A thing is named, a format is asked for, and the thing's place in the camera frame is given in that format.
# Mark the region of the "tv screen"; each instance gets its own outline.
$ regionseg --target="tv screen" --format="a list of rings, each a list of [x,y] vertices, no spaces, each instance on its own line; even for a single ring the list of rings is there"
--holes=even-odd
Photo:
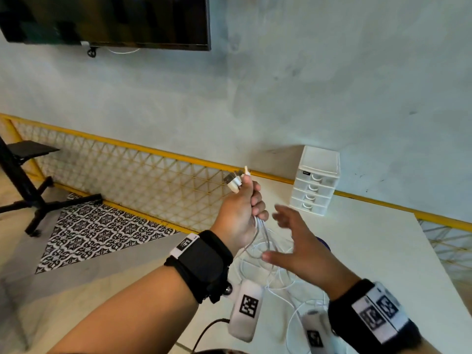
[[[0,0],[6,40],[210,50],[208,0]]]

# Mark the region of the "white sticker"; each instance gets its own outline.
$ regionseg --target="white sticker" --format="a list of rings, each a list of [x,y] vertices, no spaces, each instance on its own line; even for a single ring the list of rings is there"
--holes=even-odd
[[[352,308],[381,344],[394,337],[409,320],[403,306],[379,282]]]
[[[170,255],[178,259],[179,256],[183,254],[185,250],[199,238],[200,237],[196,234],[189,234],[180,244],[177,245],[176,248],[170,251]]]

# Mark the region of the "wrist strap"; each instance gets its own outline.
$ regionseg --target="wrist strap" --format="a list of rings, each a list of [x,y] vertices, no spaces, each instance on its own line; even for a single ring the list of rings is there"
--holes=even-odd
[[[415,349],[422,340],[400,303],[383,285],[369,280],[357,282],[331,302],[328,316],[334,332],[359,354],[394,354]]]
[[[220,300],[227,288],[233,255],[211,231],[187,236],[168,257],[164,266],[175,267],[198,303]]]

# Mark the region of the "black wristband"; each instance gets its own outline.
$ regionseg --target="black wristband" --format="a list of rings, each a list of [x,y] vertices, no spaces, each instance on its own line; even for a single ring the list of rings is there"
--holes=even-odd
[[[395,354],[405,349],[418,347],[422,340],[421,334],[411,320],[408,320],[396,335],[381,343],[353,309],[352,305],[364,297],[374,286],[369,280],[361,280],[344,295],[329,304],[329,321],[334,332],[359,354]]]
[[[185,241],[177,248],[181,245],[181,249],[186,248]],[[227,287],[228,268],[233,262],[233,255],[209,230],[201,232],[192,245],[188,245],[188,251],[182,251],[178,259],[169,256],[164,265],[176,268],[198,303],[207,297],[216,303]]]

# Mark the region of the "black and white patterned tile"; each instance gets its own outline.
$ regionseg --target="black and white patterned tile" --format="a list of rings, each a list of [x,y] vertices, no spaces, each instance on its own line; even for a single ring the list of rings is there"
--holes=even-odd
[[[71,194],[68,200],[78,196]],[[144,244],[177,231],[107,205],[87,203],[62,210],[36,273]]]

